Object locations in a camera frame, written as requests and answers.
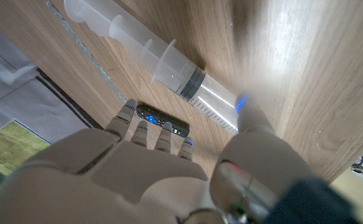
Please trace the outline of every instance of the syringe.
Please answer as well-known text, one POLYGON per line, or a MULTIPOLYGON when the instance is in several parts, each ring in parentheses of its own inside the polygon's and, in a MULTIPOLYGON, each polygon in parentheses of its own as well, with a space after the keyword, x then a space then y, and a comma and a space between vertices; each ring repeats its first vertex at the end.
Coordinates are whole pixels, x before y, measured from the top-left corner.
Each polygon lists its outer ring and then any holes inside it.
POLYGON ((86 22, 100 36, 123 44, 130 57, 158 80, 212 119, 237 134, 236 97, 112 0, 64 0, 67 16, 86 22))

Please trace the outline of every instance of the gray cloth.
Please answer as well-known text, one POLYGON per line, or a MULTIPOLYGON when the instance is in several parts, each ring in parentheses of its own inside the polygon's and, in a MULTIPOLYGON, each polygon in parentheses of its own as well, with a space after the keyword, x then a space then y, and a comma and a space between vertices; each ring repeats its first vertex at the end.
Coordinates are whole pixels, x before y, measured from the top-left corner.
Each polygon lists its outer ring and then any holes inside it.
POLYGON ((20 121, 49 142, 56 142, 86 125, 36 78, 21 76, 13 85, 0 81, 0 128, 20 121))

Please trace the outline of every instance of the grass image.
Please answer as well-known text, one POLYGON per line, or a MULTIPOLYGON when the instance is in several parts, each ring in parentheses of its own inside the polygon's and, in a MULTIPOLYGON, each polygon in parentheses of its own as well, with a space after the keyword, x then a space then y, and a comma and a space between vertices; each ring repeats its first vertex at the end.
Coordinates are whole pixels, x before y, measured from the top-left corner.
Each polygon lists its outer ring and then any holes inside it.
POLYGON ((0 184, 12 171, 49 143, 12 120, 0 129, 0 184))

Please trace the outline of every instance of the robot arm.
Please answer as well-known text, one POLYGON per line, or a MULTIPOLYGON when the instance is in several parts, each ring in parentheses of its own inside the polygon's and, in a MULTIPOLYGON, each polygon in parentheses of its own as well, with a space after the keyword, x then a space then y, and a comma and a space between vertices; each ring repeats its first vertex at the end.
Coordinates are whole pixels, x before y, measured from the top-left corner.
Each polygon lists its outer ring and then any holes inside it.
POLYGON ((224 148, 211 180, 191 161, 190 138, 177 156, 170 154, 171 124, 154 150, 146 148, 145 121, 126 141, 136 108, 129 100, 104 131, 75 133, 13 172, 0 188, 0 223, 299 223, 313 218, 302 214, 318 210, 314 201, 332 205, 316 214, 342 213, 336 218, 346 220, 349 206, 313 179, 254 102, 237 105, 240 133, 224 148))

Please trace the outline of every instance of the wooden table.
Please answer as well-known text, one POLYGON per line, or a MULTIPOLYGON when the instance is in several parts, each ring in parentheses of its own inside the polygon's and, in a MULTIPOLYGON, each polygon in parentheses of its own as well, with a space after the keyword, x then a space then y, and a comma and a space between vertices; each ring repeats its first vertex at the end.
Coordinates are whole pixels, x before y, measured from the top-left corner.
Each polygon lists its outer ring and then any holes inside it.
MULTIPOLYGON (((253 92, 277 135, 321 177, 335 179, 363 153, 363 1, 116 2, 164 41, 177 39, 176 48, 234 94, 253 92)), ((62 0, 52 4, 125 98, 190 124, 193 160, 211 176, 232 136, 163 85, 150 84, 151 74, 116 40, 69 20, 62 0)), ((0 0, 0 30, 105 126, 123 102, 48 5, 0 0)), ((159 135, 158 127, 149 129, 159 135)), ((172 153, 181 143, 173 136, 172 153)))

